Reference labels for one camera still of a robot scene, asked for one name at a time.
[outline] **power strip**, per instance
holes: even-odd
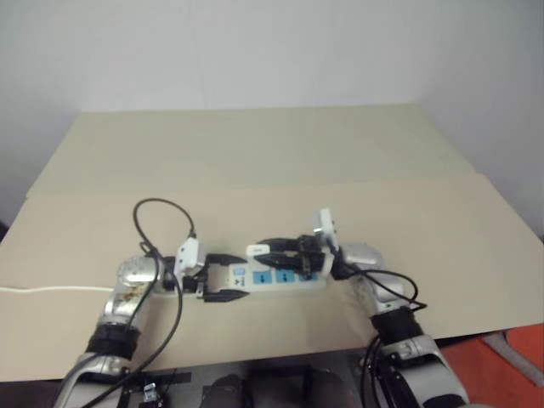
[[[326,278],[314,272],[311,280],[290,269],[275,269],[264,265],[255,268],[249,263],[233,263],[214,267],[208,273],[208,290],[237,289],[250,293],[306,292],[326,288]]]

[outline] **red floor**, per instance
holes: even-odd
[[[509,341],[544,370],[544,325],[513,329],[509,332]],[[526,379],[483,340],[469,340],[445,348],[443,352],[467,389],[471,402],[494,408],[544,407],[544,388]]]

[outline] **white cable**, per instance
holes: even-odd
[[[111,292],[112,288],[102,287],[102,286],[44,286],[44,287],[31,287],[31,288],[0,286],[0,292],[36,293],[36,292],[47,292],[47,291]]]

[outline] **white wall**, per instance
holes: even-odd
[[[541,169],[520,158],[542,135],[521,117],[542,95],[541,17],[536,0],[0,0],[0,219],[79,110],[421,100],[538,230]]]

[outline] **white power strip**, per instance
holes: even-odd
[[[208,273],[208,290],[237,289],[244,292],[278,293],[313,291],[326,288],[326,278],[314,272],[311,280],[289,269],[275,269],[265,265],[255,268],[249,263],[233,263],[228,267],[213,267]]]

